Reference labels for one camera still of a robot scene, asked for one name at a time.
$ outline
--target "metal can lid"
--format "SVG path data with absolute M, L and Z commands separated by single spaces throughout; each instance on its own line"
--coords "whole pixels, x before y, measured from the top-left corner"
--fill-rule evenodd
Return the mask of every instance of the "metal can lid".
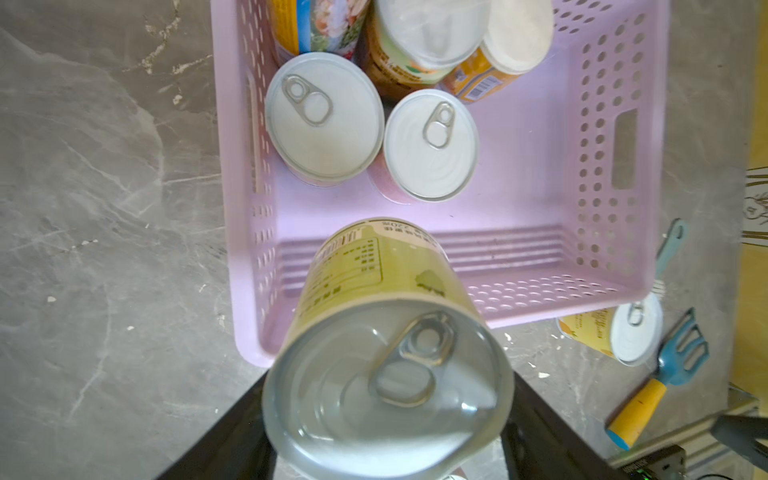
M 447 200 L 469 183 L 478 146 L 478 130 L 467 107 L 435 89 L 403 98 L 384 133 L 392 178 L 405 192 L 426 201 Z
M 551 0 L 491 0 L 491 20 L 480 48 L 499 71 L 520 75 L 544 60 L 553 37 Z
M 657 353 L 664 325 L 658 297 L 649 293 L 642 303 L 617 307 L 611 324 L 611 349 L 624 365 L 639 365 Z
M 278 153 L 315 180 L 348 180 L 381 148 L 381 98 L 362 70 L 337 55 L 316 52 L 288 61 L 270 82 L 265 105 L 266 130 Z
M 488 28 L 489 0 L 383 0 L 376 13 L 397 47 L 419 67 L 453 68 Z
M 281 352 L 262 405 L 275 449 L 311 478 L 436 478 L 499 434 L 513 392 L 506 356 L 476 319 L 380 300 Z

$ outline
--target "small shovel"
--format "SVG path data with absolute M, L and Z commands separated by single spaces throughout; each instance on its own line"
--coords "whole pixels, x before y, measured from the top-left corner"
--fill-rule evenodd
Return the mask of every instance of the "small shovel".
M 643 389 L 621 410 L 605 432 L 614 443 L 629 450 L 645 429 L 658 407 L 668 385 L 688 383 L 696 371 L 710 358 L 710 347 L 696 324 L 696 310 L 691 307 L 680 320 L 682 325 L 659 351 L 659 371 L 648 379 Z M 695 333 L 685 348 L 683 342 Z M 696 355 L 700 356 L 689 369 L 686 363 Z

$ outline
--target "pink basket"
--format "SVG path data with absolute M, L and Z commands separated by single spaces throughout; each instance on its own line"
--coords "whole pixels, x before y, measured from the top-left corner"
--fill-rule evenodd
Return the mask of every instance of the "pink basket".
M 433 233 L 491 328 L 639 300 L 654 277 L 668 0 L 555 0 L 545 62 L 469 109 L 475 176 L 442 204 L 387 201 L 367 175 L 297 180 L 270 144 L 266 0 L 213 0 L 237 348 L 280 349 L 310 261 L 339 228 L 398 217 Z

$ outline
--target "canned food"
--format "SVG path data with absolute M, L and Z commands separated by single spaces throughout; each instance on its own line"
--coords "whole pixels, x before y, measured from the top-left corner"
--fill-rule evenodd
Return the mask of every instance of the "canned food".
M 439 478 L 498 436 L 513 384 L 438 243 L 380 218 L 315 255 L 262 408 L 310 478 Z
M 390 114 L 384 148 L 368 175 L 398 204 L 448 200 L 472 178 L 478 146 L 475 121 L 464 105 L 444 91 L 417 91 Z
M 558 319 L 563 335 L 627 366 L 640 365 L 657 354 L 663 326 L 664 312 L 652 293 L 642 303 Z
M 488 1 L 376 2 L 361 65 L 379 93 L 398 101 L 439 83 L 479 45 Z
M 471 104 L 500 91 L 544 60 L 554 36 L 551 0 L 491 0 L 483 42 L 442 87 Z
M 368 4 L 369 0 L 270 0 L 278 65 L 310 51 L 351 60 Z
M 288 168 L 317 187 L 363 172 L 379 152 L 384 110 L 351 61 L 309 53 L 277 71 L 265 100 L 266 131 Z

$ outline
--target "gray marble floor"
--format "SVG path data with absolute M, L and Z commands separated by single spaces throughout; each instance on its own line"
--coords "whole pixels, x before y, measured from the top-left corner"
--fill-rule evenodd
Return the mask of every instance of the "gray marble floor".
M 673 1 L 659 222 L 689 220 L 692 240 L 664 306 L 667 327 L 698 308 L 713 358 L 645 439 L 725 406 L 757 3 Z M 152 478 L 262 373 L 232 338 L 209 5 L 5 0 L 0 61 L 0 478 Z M 551 322 L 496 335 L 614 453 L 604 418 L 653 363 Z M 500 454 L 465 470 L 500 478 Z

